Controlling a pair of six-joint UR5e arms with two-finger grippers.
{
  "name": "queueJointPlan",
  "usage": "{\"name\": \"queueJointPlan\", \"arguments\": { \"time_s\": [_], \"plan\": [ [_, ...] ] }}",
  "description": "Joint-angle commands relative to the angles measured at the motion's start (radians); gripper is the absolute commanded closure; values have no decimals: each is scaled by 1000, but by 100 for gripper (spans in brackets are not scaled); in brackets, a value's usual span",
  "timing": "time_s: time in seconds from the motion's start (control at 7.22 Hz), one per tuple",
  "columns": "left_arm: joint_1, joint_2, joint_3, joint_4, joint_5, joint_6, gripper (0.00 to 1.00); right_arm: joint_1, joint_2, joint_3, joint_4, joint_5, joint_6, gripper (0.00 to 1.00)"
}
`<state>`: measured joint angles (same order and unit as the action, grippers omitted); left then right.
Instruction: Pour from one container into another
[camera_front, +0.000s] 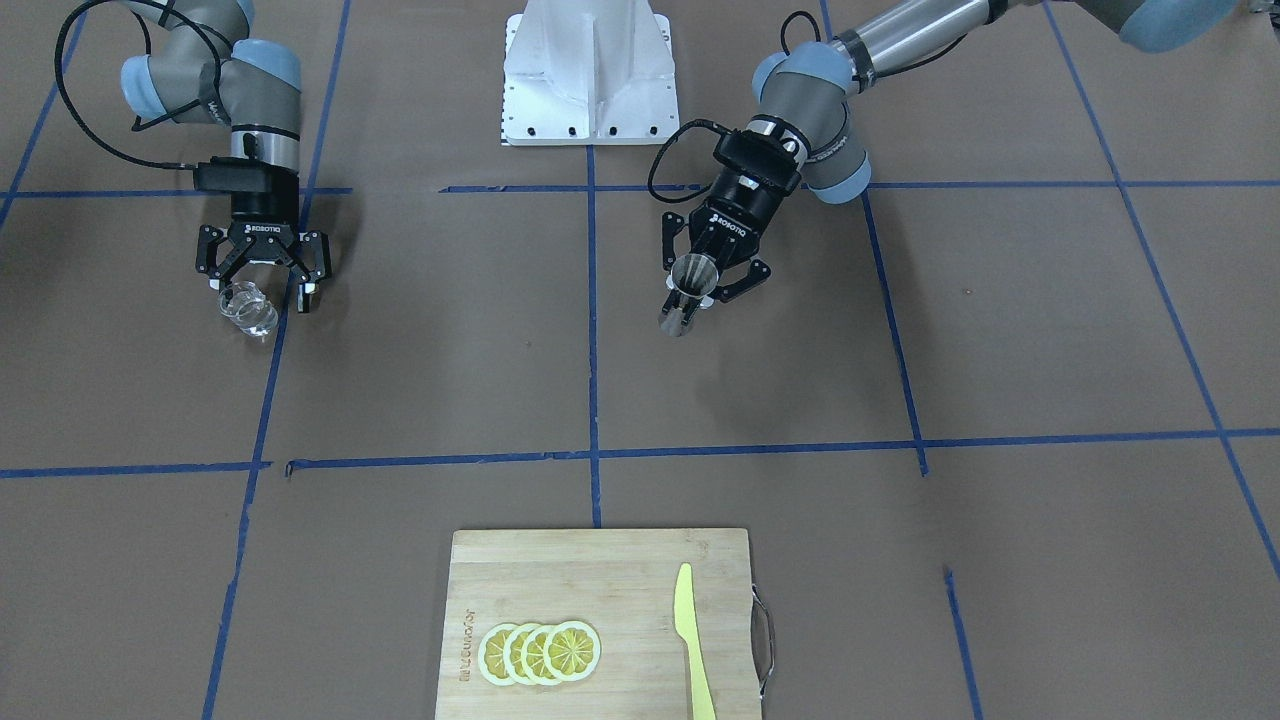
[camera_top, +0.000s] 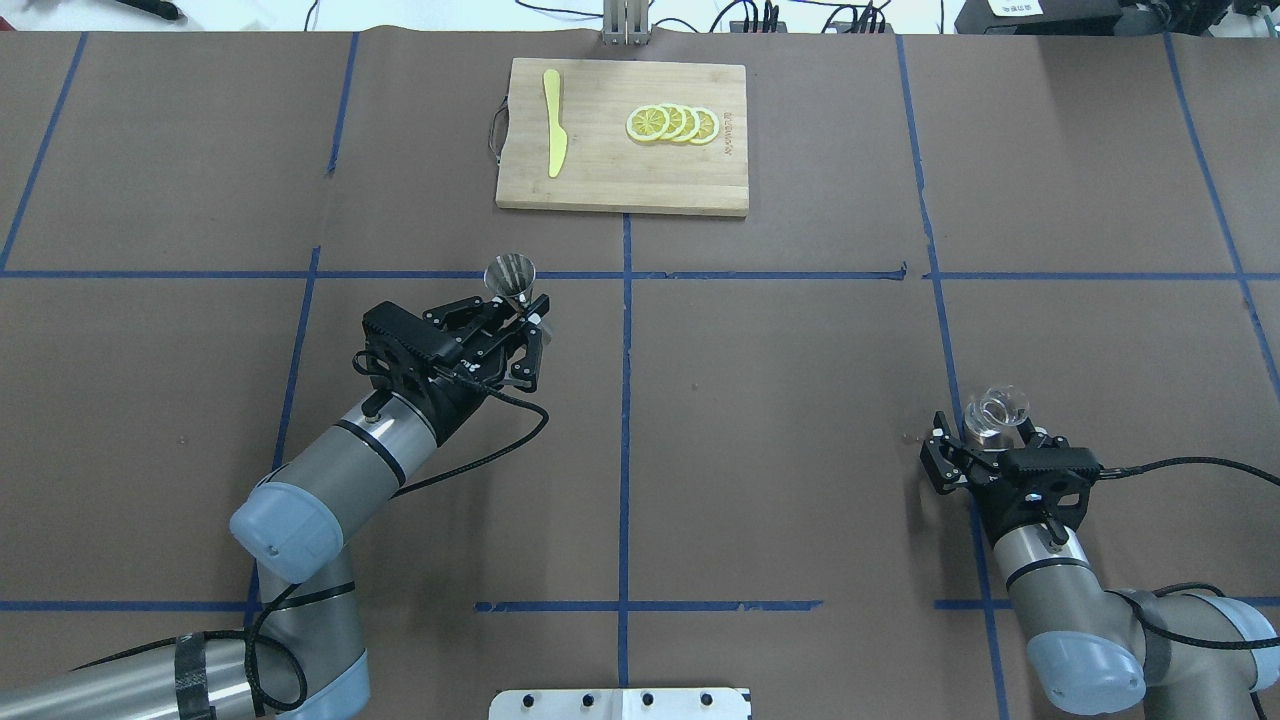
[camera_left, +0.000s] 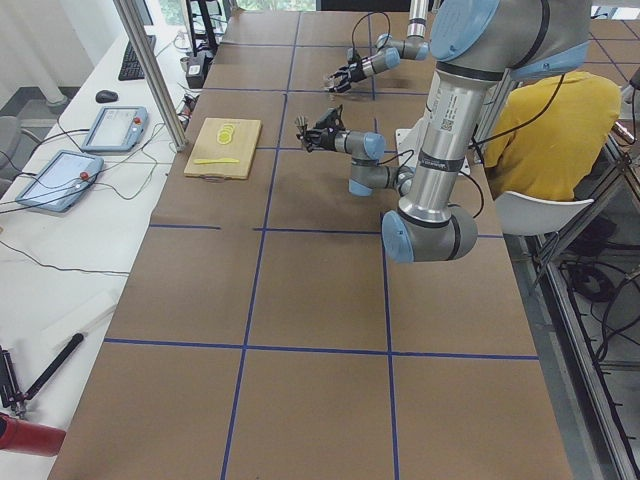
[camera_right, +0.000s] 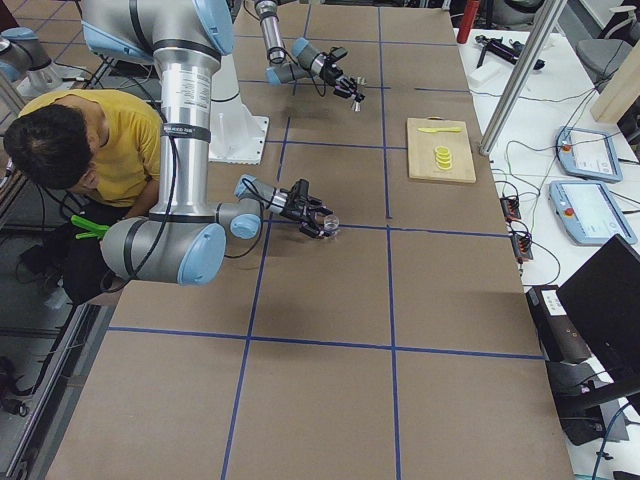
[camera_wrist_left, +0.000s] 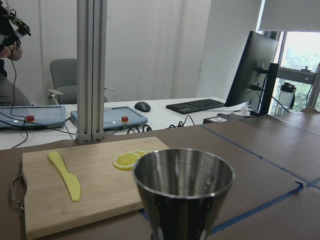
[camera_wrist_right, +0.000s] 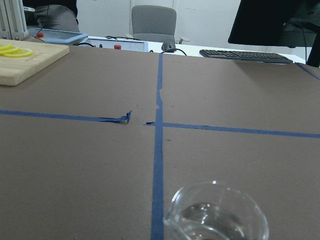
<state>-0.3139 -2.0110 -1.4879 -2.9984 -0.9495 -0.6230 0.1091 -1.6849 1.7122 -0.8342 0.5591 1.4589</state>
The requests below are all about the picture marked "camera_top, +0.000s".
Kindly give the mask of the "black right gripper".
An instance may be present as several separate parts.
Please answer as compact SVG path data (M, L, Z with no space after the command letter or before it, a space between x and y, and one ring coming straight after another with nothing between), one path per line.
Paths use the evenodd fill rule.
M1016 448L970 448L955 437L946 413L934 413L920 447L925 478L937 495L969 487L992 546L1033 525L1048 528L1050 538L1062 544L1084 521L1103 468L1091 450L1066 447L1065 438L1030 418L1016 432Z

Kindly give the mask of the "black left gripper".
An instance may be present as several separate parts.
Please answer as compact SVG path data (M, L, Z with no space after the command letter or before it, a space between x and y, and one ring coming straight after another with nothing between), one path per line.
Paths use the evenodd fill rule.
M448 441L503 386L538 391L550 297L538 295L515 319L499 299L461 299L415 314L384 301L361 320L360 373L375 398L397 397Z

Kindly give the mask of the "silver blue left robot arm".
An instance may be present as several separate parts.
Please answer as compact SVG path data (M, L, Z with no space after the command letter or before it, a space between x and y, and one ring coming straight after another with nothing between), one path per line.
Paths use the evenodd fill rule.
M348 551L483 406L538 387L545 295L494 291L411 313L364 314L353 369L372 389L229 521L265 603L241 629L192 632L3 693L5 719L351 719L370 697Z

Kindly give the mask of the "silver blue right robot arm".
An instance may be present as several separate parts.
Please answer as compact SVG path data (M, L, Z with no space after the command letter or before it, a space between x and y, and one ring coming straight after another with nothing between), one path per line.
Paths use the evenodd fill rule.
M1146 468L1107 468L1030 420L1014 433L1018 445L998 448L937 413L920 460L938 495L970 495L1048 702L1076 716L1262 719L1279 661L1260 610L1194 582L1107 589L1085 553L1093 487Z

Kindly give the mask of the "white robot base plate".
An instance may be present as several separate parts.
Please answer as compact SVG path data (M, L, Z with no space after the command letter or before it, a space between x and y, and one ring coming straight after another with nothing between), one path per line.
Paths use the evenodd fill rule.
M503 691L489 719L751 719L748 689L732 687Z

